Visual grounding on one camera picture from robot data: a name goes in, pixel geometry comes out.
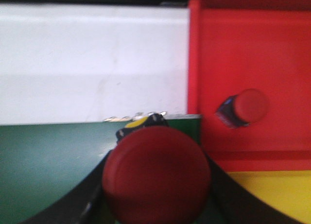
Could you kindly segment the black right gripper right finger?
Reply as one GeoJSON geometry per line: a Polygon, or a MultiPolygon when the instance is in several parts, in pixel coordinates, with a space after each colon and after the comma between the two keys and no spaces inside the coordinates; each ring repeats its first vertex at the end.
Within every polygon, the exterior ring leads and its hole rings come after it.
{"type": "Polygon", "coordinates": [[[229,176],[207,153],[211,194],[229,224],[300,224],[252,195],[229,176]]]}

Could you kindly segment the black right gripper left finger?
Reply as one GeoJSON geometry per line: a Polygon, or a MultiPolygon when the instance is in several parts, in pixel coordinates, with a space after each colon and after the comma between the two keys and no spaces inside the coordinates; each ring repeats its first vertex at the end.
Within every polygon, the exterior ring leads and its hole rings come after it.
{"type": "Polygon", "coordinates": [[[102,176],[107,153],[100,163],[70,192],[23,221],[24,224],[84,224],[103,195],[102,176]]]}

